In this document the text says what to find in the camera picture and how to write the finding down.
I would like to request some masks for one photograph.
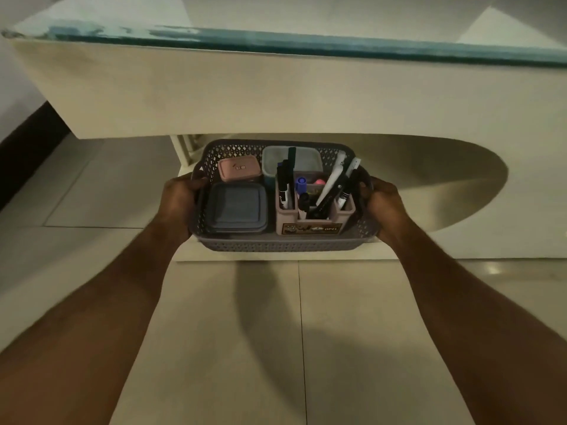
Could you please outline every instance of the chipped glass edge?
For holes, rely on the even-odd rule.
[[[300,35],[172,25],[110,25],[36,16],[2,30],[9,40],[86,42],[344,58],[567,67],[567,50]]]

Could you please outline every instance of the tile floor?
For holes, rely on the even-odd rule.
[[[0,213],[0,349],[104,267],[178,170],[69,137]],[[567,336],[567,262],[464,264]],[[396,261],[172,263],[112,423],[472,424]]]

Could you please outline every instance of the person's left arm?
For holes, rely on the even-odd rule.
[[[165,185],[158,214],[103,271],[0,354],[0,423],[107,424],[177,248],[189,237],[190,175]]]

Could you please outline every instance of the dark gray lid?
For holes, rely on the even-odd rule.
[[[263,185],[251,182],[214,184],[206,205],[211,231],[257,231],[268,224],[268,199]]]

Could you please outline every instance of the forearm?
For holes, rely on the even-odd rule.
[[[0,354],[0,422],[108,423],[178,245],[150,224]]]
[[[567,343],[466,271],[413,222],[391,246],[423,321],[481,423],[554,423],[567,411]]]

